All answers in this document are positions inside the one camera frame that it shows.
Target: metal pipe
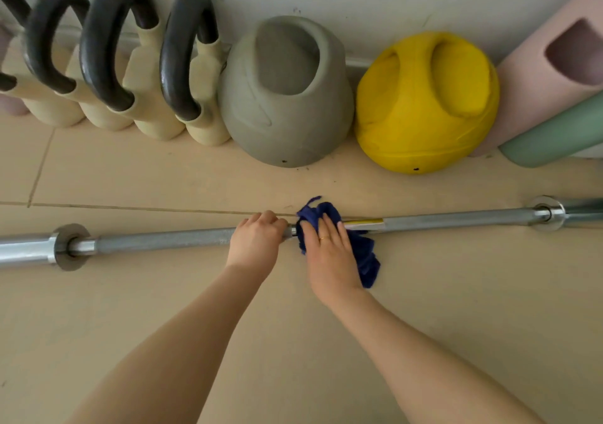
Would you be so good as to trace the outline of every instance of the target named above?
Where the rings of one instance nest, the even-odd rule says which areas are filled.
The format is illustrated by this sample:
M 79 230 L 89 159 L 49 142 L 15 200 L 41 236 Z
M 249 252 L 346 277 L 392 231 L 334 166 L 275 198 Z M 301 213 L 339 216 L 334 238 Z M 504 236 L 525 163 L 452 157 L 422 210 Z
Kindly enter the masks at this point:
M 592 221 L 603 221 L 603 198 L 562 200 L 542 196 L 526 208 L 355 220 L 346 221 L 345 227 L 348 230 L 380 233 L 478 225 L 532 225 L 540 230 L 552 231 L 564 225 Z M 84 227 L 70 224 L 51 234 L 0 238 L 0 267 L 50 263 L 63 270 L 75 270 L 89 256 L 96 254 L 226 245 L 234 231 L 200 229 L 90 238 Z M 296 228 L 290 225 L 285 237 L 294 236 L 297 236 Z

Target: forearm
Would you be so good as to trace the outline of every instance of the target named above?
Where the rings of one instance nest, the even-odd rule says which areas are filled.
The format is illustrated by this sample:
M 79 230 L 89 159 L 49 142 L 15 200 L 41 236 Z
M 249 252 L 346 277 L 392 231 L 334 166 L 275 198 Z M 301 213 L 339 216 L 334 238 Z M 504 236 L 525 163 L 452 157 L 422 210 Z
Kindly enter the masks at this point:
M 68 423 L 196 423 L 230 336 L 260 284 L 257 274 L 225 269 L 126 356 Z
M 400 321 L 368 292 L 342 298 L 332 309 L 413 424 L 542 422 L 492 378 Z

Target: hand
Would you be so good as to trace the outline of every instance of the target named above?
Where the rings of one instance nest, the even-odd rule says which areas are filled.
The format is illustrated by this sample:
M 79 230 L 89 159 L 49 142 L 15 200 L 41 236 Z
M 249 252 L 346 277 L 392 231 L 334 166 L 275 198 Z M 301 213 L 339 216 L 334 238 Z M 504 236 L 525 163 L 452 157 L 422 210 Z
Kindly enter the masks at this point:
M 307 273 L 318 299 L 332 309 L 339 299 L 364 291 L 343 222 L 335 227 L 324 214 L 318 220 L 318 234 L 307 221 L 301 222 L 301 228 L 306 241 Z
M 274 268 L 279 245 L 289 223 L 278 219 L 272 211 L 253 214 L 237 225 L 230 239 L 227 268 L 257 274 L 265 280 Z

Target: floor tile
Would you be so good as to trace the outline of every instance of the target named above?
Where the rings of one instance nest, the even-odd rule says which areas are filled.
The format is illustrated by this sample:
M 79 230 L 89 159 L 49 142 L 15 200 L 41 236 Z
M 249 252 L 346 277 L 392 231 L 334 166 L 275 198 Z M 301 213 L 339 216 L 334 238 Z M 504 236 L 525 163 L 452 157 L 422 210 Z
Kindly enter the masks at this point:
M 0 202 L 28 202 L 51 133 L 32 115 L 0 113 Z
M 35 193 L 45 204 L 295 213 L 323 195 L 345 216 L 395 216 L 518 207 L 538 195 L 600 196 L 603 164 L 565 159 L 520 168 L 499 152 L 421 176 L 374 164 L 351 137 L 304 168 L 253 160 L 234 142 L 204 147 L 183 134 L 151 140 L 83 122 L 56 131 Z
M 0 206 L 0 234 L 225 227 L 238 215 Z M 549 422 L 603 420 L 603 231 L 483 227 L 376 236 L 373 295 Z M 226 247 L 0 273 L 0 421 L 61 423 L 221 269 Z M 201 423 L 400 422 L 385 382 L 314 298 L 294 240 L 240 321 Z

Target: blue towel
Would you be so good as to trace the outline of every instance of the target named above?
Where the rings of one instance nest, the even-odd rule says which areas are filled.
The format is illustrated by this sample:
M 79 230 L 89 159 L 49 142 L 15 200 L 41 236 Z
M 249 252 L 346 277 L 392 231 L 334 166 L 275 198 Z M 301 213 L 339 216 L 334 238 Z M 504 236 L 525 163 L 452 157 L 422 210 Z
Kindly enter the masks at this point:
M 316 231 L 318 231 L 318 220 L 323 216 L 323 213 L 327 213 L 327 216 L 331 218 L 331 221 L 337 226 L 337 222 L 341 220 L 341 216 L 337 209 L 329 202 L 319 203 L 317 207 L 311 208 L 310 203 L 320 200 L 322 197 L 314 197 L 308 203 L 306 203 L 305 207 L 297 212 L 299 216 L 299 220 L 296 223 L 297 228 L 297 238 L 300 241 L 300 249 L 301 253 L 306 253 L 306 243 L 303 239 L 303 230 L 300 222 L 307 221 Z M 381 264 L 375 254 L 373 252 L 375 241 L 371 238 L 366 238 L 362 236 L 362 231 L 349 231 L 347 232 L 350 237 L 351 249 L 354 252 L 354 258 L 356 259 L 356 264 L 358 265 L 358 273 L 360 274 L 360 281 L 362 282 L 362 287 L 366 289 L 370 289 L 377 279 L 377 273 L 379 273 L 379 268 Z

